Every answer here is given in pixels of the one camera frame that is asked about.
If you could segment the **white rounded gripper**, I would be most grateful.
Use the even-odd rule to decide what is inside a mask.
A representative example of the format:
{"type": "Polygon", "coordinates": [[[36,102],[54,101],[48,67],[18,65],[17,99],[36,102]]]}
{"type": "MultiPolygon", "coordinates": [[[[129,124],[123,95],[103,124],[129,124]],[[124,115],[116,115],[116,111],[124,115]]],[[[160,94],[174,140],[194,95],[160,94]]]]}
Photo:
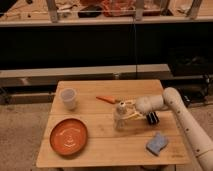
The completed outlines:
{"type": "Polygon", "coordinates": [[[123,116],[122,120],[141,120],[150,112],[162,110],[165,107],[163,97],[161,95],[143,96],[135,99],[125,100],[127,106],[135,106],[139,113],[123,116]]]}

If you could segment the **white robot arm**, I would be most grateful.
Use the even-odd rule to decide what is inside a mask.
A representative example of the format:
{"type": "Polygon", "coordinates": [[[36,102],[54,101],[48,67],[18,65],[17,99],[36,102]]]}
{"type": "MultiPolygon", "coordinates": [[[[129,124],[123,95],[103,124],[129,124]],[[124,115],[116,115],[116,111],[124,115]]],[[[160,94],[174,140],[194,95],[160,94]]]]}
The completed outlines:
{"type": "Polygon", "coordinates": [[[121,101],[119,106],[125,110],[124,119],[137,115],[147,116],[164,107],[169,108],[178,118],[201,168],[204,171],[213,171],[213,140],[192,116],[175,88],[165,88],[160,95],[121,101]]]}

